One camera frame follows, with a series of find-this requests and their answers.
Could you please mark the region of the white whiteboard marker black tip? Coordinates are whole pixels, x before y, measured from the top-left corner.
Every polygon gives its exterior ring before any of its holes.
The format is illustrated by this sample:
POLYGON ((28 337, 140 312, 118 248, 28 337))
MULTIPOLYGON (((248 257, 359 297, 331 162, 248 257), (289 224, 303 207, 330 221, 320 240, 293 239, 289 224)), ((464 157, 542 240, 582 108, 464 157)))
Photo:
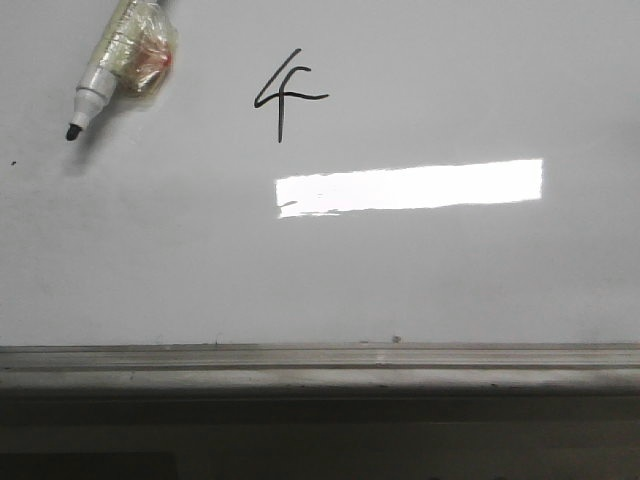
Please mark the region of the white whiteboard marker black tip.
POLYGON ((74 111, 66 132, 67 141, 75 141, 109 104, 118 85, 116 63, 130 46, 127 36, 135 6, 136 1, 119 1, 104 28, 76 87, 74 111))

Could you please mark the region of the white whiteboard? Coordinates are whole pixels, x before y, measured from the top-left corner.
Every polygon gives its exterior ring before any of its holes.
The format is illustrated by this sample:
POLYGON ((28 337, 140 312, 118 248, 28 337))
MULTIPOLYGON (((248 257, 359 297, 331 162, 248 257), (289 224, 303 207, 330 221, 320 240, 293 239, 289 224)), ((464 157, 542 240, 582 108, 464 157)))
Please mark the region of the white whiteboard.
POLYGON ((65 138, 114 5, 1 5, 1 341, 639 338, 635 1, 174 1, 65 138))

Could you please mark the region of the aluminium whiteboard tray rail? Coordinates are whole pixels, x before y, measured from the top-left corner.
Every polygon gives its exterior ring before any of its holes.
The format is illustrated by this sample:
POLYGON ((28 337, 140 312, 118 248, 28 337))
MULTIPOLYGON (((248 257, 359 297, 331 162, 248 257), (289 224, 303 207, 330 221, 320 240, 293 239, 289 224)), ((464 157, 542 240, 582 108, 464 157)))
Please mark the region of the aluminium whiteboard tray rail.
POLYGON ((635 395, 636 344, 5 347, 5 397, 635 395))

